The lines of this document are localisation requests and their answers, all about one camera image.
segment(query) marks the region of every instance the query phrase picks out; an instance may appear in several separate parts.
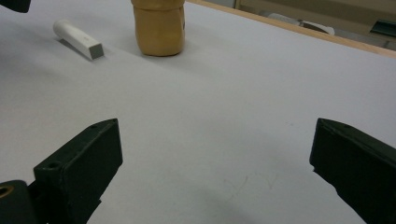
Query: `marker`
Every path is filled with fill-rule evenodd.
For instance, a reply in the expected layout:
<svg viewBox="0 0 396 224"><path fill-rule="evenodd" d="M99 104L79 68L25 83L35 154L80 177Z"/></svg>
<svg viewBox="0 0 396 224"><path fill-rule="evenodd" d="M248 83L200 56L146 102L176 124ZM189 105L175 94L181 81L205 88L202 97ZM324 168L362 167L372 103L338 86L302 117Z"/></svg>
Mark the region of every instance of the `marker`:
<svg viewBox="0 0 396 224"><path fill-rule="evenodd" d="M91 60L104 56L102 44L72 25L70 21L60 20L53 24L53 32Z"/></svg>

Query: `wooden table edge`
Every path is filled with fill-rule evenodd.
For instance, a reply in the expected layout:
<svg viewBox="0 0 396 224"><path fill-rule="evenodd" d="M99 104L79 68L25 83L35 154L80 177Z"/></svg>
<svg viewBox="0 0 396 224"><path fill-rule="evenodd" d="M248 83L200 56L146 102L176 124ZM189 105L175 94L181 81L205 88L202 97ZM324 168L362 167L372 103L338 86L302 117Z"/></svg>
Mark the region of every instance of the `wooden table edge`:
<svg viewBox="0 0 396 224"><path fill-rule="evenodd" d="M328 34L324 34L318 31L314 31L314 30L309 30L306 29L304 27L300 27L300 26L296 26L296 25L292 25L292 24L288 24L285 23L283 21L276 21L276 20L272 20L269 18L265 18L259 15L255 15L252 13L248 13L245 11L241 11L241 10L237 10L231 7L224 7L221 5L217 5L214 3L209 3L206 1L202 1L202 0L186 0L187 2L190 3L194 3L200 6L204 6L204 7L211 7L214 8L216 10L220 10L223 12L228 12L228 13L232 13L234 15L237 16L241 16L241 17L245 17L254 21L260 21L263 23L267 23L282 29L286 29L286 30L290 30L293 31L295 33L299 33L302 35L309 35L318 39L322 39L322 40L326 40L326 41L330 41L336 44L340 44L340 45L344 45L350 48L354 48L354 49L361 49L361 50L365 50L368 52L372 52L372 53L376 53L379 55L383 55L383 56L387 56L390 58L396 58L396 51L391 50L391 49L383 49L377 46L373 46L373 45L369 45L369 44L365 44L365 43L361 43L359 41L355 41L355 40L350 40L350 39L346 39L340 36L335 36L335 35L328 35Z"/></svg>

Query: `table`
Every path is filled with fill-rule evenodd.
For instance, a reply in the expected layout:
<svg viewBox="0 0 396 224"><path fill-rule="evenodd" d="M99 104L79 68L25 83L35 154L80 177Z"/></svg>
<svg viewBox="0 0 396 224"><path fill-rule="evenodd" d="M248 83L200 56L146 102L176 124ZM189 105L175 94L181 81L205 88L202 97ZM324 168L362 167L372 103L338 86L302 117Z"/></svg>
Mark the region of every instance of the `table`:
<svg viewBox="0 0 396 224"><path fill-rule="evenodd" d="M89 223L363 223L312 172L317 118L396 146L395 59L186 3L186 48L140 53L128 1L0 8L0 182L118 118L124 164ZM89 61L52 32L100 40Z"/></svg>

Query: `white object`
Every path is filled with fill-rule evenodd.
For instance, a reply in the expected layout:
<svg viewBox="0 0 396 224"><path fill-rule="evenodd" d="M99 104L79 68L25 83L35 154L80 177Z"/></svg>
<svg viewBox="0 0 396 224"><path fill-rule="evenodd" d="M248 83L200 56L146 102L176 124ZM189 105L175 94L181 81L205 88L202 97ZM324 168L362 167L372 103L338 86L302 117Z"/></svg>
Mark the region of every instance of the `white object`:
<svg viewBox="0 0 396 224"><path fill-rule="evenodd" d="M332 28L330 26L324 26L321 24L314 23L312 21L302 21L301 24L303 27L311 29L311 30L321 31L321 32L327 33L329 35L335 34L334 28Z"/></svg>
<svg viewBox="0 0 396 224"><path fill-rule="evenodd" d="M91 60L104 55L102 44L72 25L70 21L56 21L53 24L53 32Z"/></svg>

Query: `beige container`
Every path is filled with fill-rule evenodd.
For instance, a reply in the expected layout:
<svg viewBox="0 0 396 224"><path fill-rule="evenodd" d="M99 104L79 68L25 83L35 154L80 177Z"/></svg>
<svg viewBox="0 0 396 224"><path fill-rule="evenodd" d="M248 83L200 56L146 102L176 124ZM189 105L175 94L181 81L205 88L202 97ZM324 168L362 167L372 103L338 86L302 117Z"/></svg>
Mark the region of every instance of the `beige container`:
<svg viewBox="0 0 396 224"><path fill-rule="evenodd" d="M169 56L184 47L184 0L131 0L137 45L147 55Z"/></svg>

